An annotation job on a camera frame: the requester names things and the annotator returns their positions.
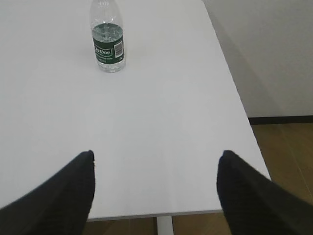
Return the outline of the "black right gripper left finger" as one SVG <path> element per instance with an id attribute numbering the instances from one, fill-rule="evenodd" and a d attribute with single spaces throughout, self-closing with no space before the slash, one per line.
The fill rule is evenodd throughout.
<path id="1" fill-rule="evenodd" d="M 94 153 L 80 153 L 47 181 L 0 210 L 2 235 L 80 235 L 95 194 Z"/>

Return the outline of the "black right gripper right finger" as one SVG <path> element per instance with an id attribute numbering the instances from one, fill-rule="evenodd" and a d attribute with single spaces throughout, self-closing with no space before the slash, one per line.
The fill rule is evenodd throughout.
<path id="1" fill-rule="evenodd" d="M 266 178 L 236 153 L 219 159 L 218 198 L 233 235 L 311 235 L 313 206 Z"/>

